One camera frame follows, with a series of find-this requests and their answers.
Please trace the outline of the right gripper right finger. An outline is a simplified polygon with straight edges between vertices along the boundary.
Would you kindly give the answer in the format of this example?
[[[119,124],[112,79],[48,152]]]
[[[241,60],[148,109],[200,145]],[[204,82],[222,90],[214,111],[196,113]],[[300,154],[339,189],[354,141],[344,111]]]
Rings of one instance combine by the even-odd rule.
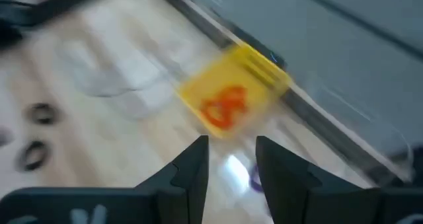
[[[266,136],[256,139],[256,161],[275,223],[422,222],[420,188],[361,188]]]

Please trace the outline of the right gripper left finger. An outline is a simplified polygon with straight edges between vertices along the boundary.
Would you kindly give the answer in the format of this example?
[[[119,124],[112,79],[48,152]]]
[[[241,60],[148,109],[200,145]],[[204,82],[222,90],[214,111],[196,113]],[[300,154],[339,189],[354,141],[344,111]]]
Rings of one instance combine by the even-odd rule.
[[[1,199],[2,223],[201,223],[209,138],[133,188],[22,188]]]

